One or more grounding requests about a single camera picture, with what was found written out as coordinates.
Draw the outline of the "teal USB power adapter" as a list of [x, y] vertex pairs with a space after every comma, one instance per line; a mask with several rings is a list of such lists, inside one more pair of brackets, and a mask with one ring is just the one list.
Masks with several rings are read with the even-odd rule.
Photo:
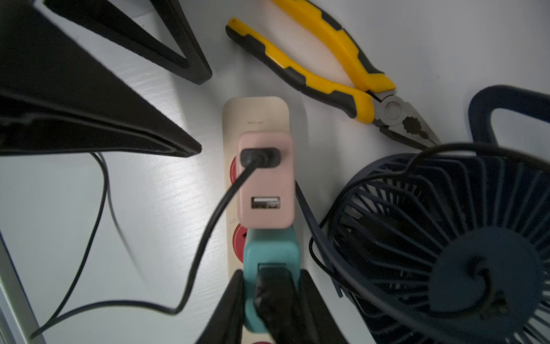
[[245, 327], [268, 333], [281, 325], [297, 300], [301, 249], [293, 226], [250, 229], [243, 251]]

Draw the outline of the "beige red power strip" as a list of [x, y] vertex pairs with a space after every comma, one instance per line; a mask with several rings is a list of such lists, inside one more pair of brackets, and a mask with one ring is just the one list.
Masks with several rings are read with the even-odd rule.
[[226, 209], [229, 273], [244, 275], [242, 343], [273, 343], [254, 307], [260, 269], [285, 267], [299, 282], [301, 249], [295, 220], [294, 142], [289, 108], [279, 97], [235, 97], [222, 111], [225, 185], [243, 172], [241, 152], [274, 148], [281, 155], [276, 167], [259, 168], [239, 189]]

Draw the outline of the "navy desk fan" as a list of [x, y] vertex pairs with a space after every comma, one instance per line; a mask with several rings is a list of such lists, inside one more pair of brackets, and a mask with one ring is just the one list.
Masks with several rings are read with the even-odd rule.
[[297, 193], [319, 265], [375, 342], [549, 342], [549, 164], [499, 146], [495, 110], [546, 122], [549, 96], [481, 90], [472, 143], [371, 163], [322, 221]]

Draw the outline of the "pink USB power adapter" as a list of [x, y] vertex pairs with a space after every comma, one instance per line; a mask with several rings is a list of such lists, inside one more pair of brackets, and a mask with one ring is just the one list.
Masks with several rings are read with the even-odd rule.
[[285, 131], [251, 131], [237, 141], [237, 174], [261, 164], [240, 187], [239, 222], [247, 229], [286, 229], [295, 219], [294, 141]]

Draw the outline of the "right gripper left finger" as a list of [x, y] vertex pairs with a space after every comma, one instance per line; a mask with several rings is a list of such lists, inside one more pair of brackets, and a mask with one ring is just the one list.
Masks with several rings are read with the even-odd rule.
[[196, 344], [240, 344], [244, 303], [243, 270], [237, 269]]

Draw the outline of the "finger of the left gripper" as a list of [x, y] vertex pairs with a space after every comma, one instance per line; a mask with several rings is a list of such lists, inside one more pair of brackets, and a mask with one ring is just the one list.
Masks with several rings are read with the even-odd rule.
[[177, 54], [145, 31], [111, 1], [45, 1], [44, 5], [64, 17], [165, 70], [201, 85], [213, 73], [178, 1], [152, 1], [162, 22], [182, 51]]
[[200, 143], [51, 23], [1, 3], [1, 154], [190, 157]]

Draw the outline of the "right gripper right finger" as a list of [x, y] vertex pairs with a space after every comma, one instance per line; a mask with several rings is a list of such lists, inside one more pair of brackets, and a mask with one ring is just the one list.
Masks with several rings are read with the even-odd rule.
[[308, 343], [347, 343], [306, 269], [300, 272], [298, 295]]

